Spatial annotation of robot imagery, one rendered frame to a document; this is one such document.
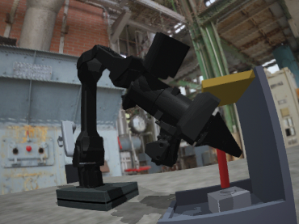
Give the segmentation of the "red peg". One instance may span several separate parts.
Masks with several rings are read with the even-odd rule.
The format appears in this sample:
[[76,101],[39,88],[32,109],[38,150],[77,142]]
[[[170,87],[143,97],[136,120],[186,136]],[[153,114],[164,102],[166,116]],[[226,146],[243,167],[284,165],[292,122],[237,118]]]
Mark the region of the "red peg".
[[218,158],[218,165],[219,165],[219,174],[221,180],[221,188],[228,188],[230,186],[229,174],[228,174],[228,166],[226,160],[225,151],[219,150],[217,148],[217,158]]

